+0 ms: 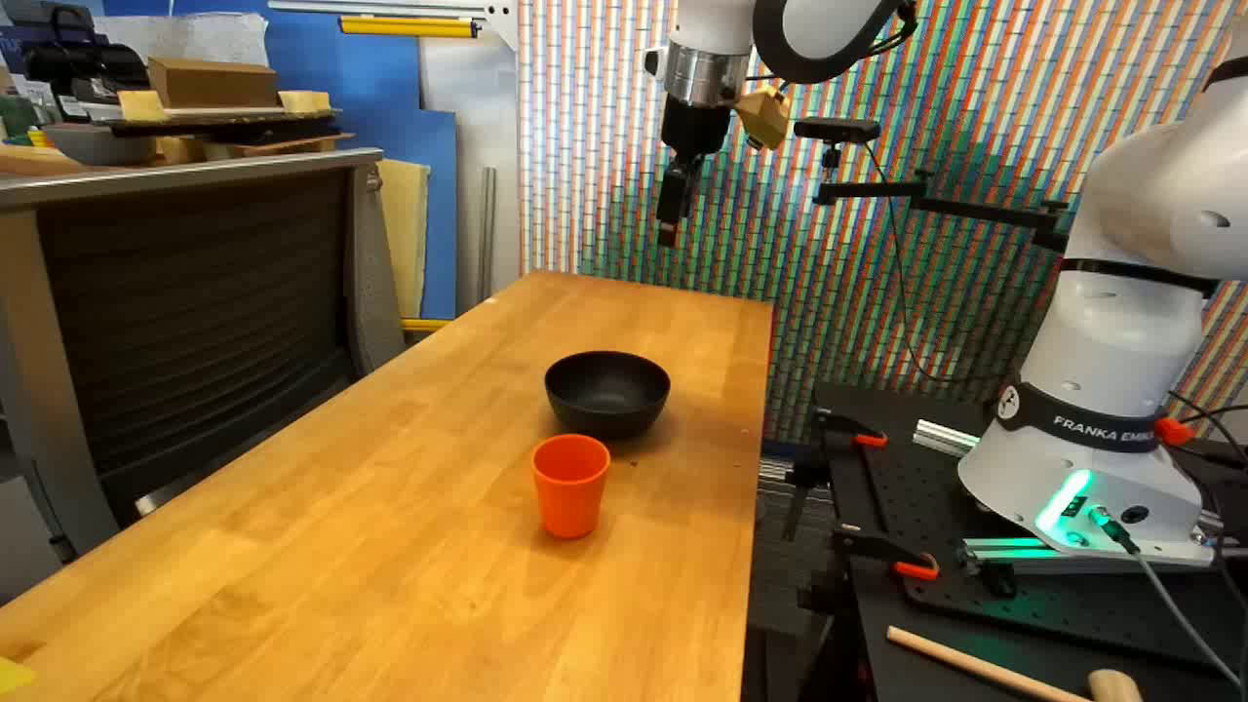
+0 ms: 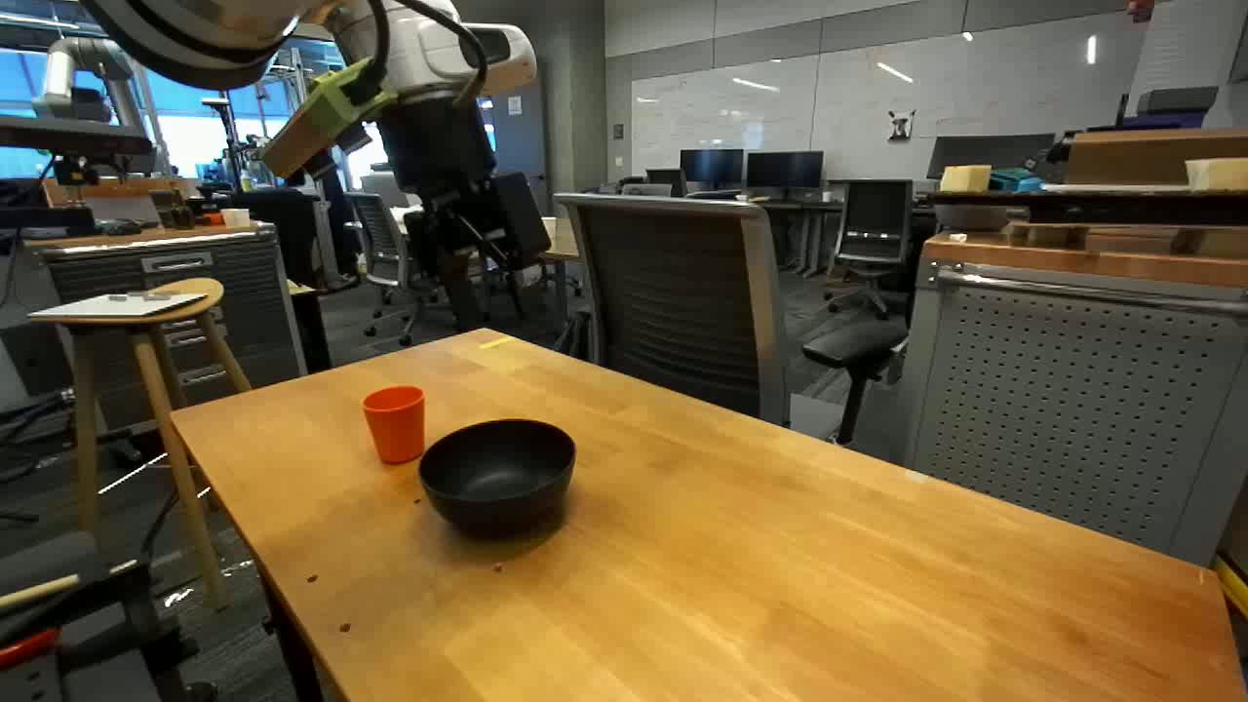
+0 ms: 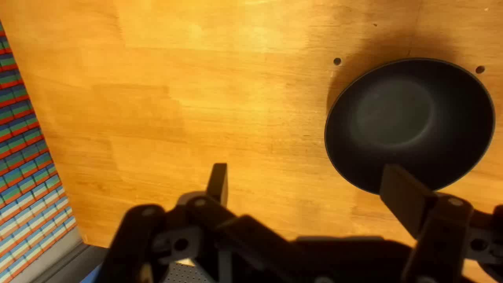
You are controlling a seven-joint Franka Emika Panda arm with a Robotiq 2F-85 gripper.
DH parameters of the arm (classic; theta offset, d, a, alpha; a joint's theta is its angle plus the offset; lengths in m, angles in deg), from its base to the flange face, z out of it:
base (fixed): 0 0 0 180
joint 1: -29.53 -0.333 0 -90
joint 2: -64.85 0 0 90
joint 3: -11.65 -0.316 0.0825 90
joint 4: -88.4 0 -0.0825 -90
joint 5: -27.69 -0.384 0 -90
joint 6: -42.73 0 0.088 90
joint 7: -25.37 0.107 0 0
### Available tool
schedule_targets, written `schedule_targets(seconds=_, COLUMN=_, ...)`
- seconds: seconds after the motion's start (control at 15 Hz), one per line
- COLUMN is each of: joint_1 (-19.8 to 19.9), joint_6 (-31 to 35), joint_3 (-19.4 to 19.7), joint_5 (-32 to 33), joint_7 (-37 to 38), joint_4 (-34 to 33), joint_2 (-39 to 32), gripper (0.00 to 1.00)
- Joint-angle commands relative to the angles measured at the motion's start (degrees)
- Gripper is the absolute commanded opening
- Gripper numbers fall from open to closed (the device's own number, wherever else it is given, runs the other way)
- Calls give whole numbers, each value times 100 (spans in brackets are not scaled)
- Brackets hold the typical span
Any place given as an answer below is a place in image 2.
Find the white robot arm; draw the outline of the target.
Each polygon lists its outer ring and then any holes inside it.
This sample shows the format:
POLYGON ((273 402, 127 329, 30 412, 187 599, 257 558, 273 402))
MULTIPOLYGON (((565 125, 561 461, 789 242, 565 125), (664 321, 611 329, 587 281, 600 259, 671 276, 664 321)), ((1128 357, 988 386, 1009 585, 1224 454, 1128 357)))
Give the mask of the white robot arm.
POLYGON ((444 192, 496 166, 478 103, 521 95, 537 53, 513 25, 473 25, 456 0, 82 0, 99 27, 148 70, 242 88, 301 39, 330 61, 260 146, 260 164, 290 179, 349 129, 374 122, 407 192, 444 192))

